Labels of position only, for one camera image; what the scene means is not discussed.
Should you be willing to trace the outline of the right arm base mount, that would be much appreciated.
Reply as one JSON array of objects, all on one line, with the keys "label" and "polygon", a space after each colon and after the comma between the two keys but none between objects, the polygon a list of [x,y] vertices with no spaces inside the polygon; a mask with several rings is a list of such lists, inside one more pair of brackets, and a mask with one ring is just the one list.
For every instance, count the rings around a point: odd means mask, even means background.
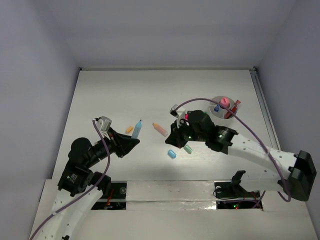
[{"label": "right arm base mount", "polygon": [[218,210],[263,209],[260,192],[247,191],[240,185],[245,173],[245,170],[238,170],[231,180],[214,184],[212,194]]}]

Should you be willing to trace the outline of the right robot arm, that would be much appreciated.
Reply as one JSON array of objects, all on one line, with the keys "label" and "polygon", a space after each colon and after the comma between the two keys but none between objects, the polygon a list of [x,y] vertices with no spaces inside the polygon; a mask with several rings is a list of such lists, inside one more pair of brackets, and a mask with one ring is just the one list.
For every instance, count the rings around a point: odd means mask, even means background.
[{"label": "right robot arm", "polygon": [[255,191],[277,191],[301,202],[309,200],[317,170],[308,152],[291,153],[261,146],[234,129],[214,124],[202,110],[178,113],[171,109],[170,114],[176,120],[170,126],[166,144],[181,149],[189,141],[203,142],[212,151],[261,166],[253,174],[241,168],[230,180],[215,183],[217,198],[236,199]]}]

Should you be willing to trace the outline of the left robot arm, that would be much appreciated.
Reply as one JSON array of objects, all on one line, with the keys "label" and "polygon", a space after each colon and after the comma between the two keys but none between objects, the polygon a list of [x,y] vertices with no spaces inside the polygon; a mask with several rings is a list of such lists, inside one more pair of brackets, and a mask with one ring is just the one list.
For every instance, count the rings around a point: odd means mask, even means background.
[{"label": "left robot arm", "polygon": [[112,194],[112,180],[91,167],[111,154],[122,158],[140,143],[139,139],[112,128],[95,144],[85,137],[73,141],[68,162],[57,184],[50,215],[30,236],[32,240],[73,240],[98,199]]}]

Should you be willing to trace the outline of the red gel pen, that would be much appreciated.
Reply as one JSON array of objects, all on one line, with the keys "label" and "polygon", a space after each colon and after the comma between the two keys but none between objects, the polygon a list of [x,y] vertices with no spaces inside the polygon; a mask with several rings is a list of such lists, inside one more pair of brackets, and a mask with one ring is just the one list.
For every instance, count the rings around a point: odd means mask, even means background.
[{"label": "red gel pen", "polygon": [[238,111],[238,109],[240,108],[241,103],[242,103],[241,101],[237,100],[237,101],[231,106],[231,108],[230,108],[231,112],[235,114],[235,113]]}]

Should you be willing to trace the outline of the blue highlighter marker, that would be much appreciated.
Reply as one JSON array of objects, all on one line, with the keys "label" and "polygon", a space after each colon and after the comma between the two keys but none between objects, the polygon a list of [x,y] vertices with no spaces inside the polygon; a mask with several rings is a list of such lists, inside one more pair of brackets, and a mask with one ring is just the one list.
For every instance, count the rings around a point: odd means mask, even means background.
[{"label": "blue highlighter marker", "polygon": [[137,139],[139,134],[140,134],[140,131],[142,129],[142,120],[140,119],[137,124],[135,125],[134,129],[133,129],[133,132],[132,132],[132,135],[131,135],[131,138],[132,139]]}]

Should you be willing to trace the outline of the orange highlighter marker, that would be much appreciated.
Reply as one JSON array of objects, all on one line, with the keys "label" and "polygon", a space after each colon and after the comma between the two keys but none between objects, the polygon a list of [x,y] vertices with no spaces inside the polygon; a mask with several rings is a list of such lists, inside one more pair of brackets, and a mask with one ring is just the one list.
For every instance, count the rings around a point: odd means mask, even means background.
[{"label": "orange highlighter marker", "polygon": [[159,124],[153,123],[152,125],[153,125],[153,128],[154,128],[157,132],[159,132],[162,136],[164,136],[164,137],[167,137],[167,136],[168,136],[168,132],[167,132],[163,127],[161,127]]}]

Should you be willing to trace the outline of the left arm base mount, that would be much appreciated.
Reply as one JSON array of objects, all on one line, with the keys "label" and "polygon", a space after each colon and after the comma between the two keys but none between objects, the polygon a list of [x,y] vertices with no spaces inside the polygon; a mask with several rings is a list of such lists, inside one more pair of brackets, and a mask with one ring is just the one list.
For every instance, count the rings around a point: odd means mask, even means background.
[{"label": "left arm base mount", "polygon": [[127,182],[118,181],[111,184],[110,192],[103,195],[91,208],[92,210],[126,210]]}]

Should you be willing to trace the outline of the dark red refill pen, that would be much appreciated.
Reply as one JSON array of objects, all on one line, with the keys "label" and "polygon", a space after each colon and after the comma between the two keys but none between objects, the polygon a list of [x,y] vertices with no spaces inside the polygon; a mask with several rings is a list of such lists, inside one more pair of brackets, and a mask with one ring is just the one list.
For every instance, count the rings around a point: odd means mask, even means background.
[{"label": "dark red refill pen", "polygon": [[224,119],[233,118],[235,113],[236,113],[235,111],[227,112],[227,113],[225,114],[225,116],[224,116]]}]

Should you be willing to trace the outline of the blue marker cap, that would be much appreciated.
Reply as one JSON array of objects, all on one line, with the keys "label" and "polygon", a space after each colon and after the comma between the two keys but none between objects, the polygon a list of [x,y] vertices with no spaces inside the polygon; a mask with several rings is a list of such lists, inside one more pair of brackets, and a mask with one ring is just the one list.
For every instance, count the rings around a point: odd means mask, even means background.
[{"label": "blue marker cap", "polygon": [[177,157],[177,154],[173,151],[173,150],[169,150],[167,152],[167,155],[171,158],[171,159],[175,159]]}]

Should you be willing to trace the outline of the blue spray bottle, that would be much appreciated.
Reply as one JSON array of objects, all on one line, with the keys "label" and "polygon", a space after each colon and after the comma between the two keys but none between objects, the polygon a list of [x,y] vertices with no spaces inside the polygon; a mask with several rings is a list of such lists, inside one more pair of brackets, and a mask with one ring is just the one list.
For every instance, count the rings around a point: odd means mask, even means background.
[{"label": "blue spray bottle", "polygon": [[216,105],[215,108],[214,108],[214,111],[215,112],[219,112],[219,110],[220,110],[220,105]]}]

